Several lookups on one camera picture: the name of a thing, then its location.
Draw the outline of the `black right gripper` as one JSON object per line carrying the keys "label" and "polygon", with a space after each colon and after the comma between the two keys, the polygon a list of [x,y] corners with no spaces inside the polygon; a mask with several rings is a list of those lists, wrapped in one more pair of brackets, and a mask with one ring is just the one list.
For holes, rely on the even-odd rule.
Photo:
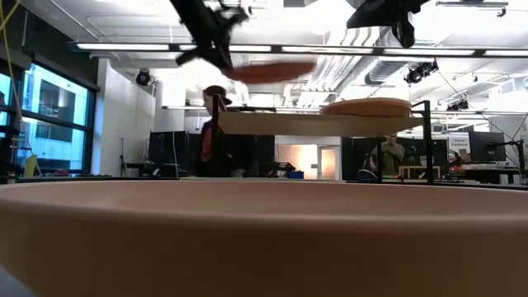
{"label": "black right gripper", "polygon": [[[389,12],[393,0],[355,0],[356,10],[346,22],[346,27],[361,28],[372,26],[392,26],[395,20],[391,16],[382,16]],[[411,23],[411,15],[421,11],[421,7],[429,0],[397,0],[395,8],[396,23],[394,37],[403,48],[411,48],[415,44],[415,28]]]}

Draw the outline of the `red plate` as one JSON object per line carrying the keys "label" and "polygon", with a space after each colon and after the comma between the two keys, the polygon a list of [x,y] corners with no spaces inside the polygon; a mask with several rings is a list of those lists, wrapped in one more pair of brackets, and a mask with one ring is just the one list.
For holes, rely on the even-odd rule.
{"label": "red plate", "polygon": [[246,84],[280,83],[310,73],[316,66],[314,61],[280,61],[232,68],[224,70],[223,74],[227,78]]}

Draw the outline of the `tan brown plate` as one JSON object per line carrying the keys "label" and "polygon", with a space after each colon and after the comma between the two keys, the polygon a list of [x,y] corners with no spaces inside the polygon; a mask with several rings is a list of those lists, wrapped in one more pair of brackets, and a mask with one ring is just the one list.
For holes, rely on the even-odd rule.
{"label": "tan brown plate", "polygon": [[334,102],[322,107],[320,113],[338,116],[409,117],[411,109],[412,104],[403,99],[372,97]]}

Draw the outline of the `pink plate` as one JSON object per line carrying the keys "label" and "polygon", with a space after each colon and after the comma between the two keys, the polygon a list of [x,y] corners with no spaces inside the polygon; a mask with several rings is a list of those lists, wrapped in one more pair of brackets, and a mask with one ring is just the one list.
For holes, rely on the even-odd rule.
{"label": "pink plate", "polygon": [[528,297],[528,191],[6,185],[0,265],[48,297]]}

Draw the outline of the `wooden shelf with black legs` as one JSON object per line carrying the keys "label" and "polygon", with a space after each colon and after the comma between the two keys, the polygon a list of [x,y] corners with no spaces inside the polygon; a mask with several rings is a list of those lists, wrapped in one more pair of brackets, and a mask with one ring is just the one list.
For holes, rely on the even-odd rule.
{"label": "wooden shelf with black legs", "polygon": [[421,101],[421,117],[323,115],[235,112],[229,111],[215,95],[212,103],[212,140],[221,128],[226,134],[253,135],[293,135],[293,136],[332,136],[332,137],[381,137],[423,126],[423,140],[426,146],[426,179],[433,183],[431,108],[429,101]]}

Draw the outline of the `long ceiling light strip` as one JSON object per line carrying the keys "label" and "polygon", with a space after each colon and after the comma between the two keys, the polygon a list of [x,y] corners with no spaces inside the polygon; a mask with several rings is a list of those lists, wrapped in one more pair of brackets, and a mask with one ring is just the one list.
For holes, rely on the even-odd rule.
{"label": "long ceiling light strip", "polygon": [[[191,44],[146,44],[146,43],[87,43],[69,42],[73,51],[108,52],[170,52],[192,51]],[[336,45],[230,45],[229,51],[237,54],[316,54],[316,55],[361,55],[386,57],[431,57],[462,59],[528,59],[528,49],[487,48],[463,49],[447,47],[387,48],[379,46]]]}

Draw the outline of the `person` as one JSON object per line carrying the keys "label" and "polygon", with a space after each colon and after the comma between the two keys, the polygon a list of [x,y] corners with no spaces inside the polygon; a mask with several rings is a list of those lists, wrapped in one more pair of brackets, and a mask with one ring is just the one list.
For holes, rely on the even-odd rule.
{"label": "person", "polygon": [[[218,85],[211,85],[202,92],[204,107],[212,115],[212,103],[215,95],[219,95],[226,106],[232,101],[226,97],[226,90]],[[202,125],[200,146],[195,160],[195,173],[198,177],[229,177],[231,155],[227,152],[224,132],[218,127],[216,140],[212,140],[212,120]]]}
{"label": "person", "polygon": [[385,141],[380,144],[380,152],[374,148],[370,154],[370,168],[375,172],[378,170],[379,160],[382,162],[382,173],[386,176],[398,175],[398,169],[403,164],[405,148],[397,143],[397,135],[385,136]]}

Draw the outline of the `black machine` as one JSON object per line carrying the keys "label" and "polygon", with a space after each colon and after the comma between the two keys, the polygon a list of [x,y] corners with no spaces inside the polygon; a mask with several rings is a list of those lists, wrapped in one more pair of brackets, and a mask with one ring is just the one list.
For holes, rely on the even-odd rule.
{"label": "black machine", "polygon": [[278,163],[274,162],[271,165],[271,169],[268,172],[268,177],[288,177],[290,172],[295,172],[296,167],[291,163]]}

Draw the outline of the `white door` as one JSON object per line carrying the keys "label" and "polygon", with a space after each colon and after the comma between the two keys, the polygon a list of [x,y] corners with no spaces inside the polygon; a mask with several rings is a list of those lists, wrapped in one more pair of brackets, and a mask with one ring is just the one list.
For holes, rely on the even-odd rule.
{"label": "white door", "polygon": [[318,179],[341,179],[341,149],[339,146],[318,146]]}

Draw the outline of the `white printed sign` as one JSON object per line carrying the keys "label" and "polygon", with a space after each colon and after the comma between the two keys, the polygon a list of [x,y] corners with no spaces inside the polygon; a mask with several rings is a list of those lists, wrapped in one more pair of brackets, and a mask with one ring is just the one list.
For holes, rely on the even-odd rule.
{"label": "white printed sign", "polygon": [[447,137],[448,149],[460,153],[460,150],[464,150],[466,153],[470,153],[470,143],[468,134],[449,134]]}

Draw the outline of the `black monitor on desk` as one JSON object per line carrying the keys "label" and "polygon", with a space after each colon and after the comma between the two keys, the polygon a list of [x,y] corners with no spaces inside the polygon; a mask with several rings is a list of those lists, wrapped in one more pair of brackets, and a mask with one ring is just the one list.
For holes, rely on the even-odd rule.
{"label": "black monitor on desk", "polygon": [[504,162],[507,160],[504,134],[497,132],[469,132],[470,157],[473,162]]}

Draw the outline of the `large window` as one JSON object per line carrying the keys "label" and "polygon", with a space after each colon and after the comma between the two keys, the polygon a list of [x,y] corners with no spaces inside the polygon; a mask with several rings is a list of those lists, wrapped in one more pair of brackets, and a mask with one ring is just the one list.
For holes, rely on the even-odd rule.
{"label": "large window", "polygon": [[40,65],[0,60],[0,166],[36,173],[91,169],[95,93]]}

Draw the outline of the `cluttered background desk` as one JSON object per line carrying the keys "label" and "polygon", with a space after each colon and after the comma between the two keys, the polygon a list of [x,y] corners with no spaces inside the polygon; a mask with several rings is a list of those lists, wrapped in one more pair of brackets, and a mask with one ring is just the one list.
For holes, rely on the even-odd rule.
{"label": "cluttered background desk", "polygon": [[498,163],[463,163],[452,165],[449,175],[459,180],[493,185],[523,185],[528,171]]}

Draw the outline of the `silver ventilation duct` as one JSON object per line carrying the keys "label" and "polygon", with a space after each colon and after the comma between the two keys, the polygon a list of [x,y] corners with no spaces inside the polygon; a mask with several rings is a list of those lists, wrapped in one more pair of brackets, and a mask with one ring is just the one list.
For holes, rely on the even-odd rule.
{"label": "silver ventilation duct", "polygon": [[408,64],[407,61],[378,60],[374,67],[365,75],[365,84],[379,86]]}

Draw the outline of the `black metal rig frame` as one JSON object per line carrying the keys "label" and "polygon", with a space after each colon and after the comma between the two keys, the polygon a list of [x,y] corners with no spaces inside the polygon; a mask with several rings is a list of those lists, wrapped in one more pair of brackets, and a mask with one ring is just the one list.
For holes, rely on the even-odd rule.
{"label": "black metal rig frame", "polygon": [[38,183],[38,182],[307,182],[307,183],[349,183],[349,184],[378,184],[378,185],[401,185],[401,186],[452,186],[452,187],[471,187],[471,188],[489,188],[503,189],[513,191],[528,191],[528,186],[523,185],[497,185],[481,184],[468,181],[434,181],[428,183],[426,180],[395,180],[388,179],[383,181],[337,181],[337,180],[301,180],[287,178],[208,178],[208,177],[0,177],[0,186],[20,183]]}

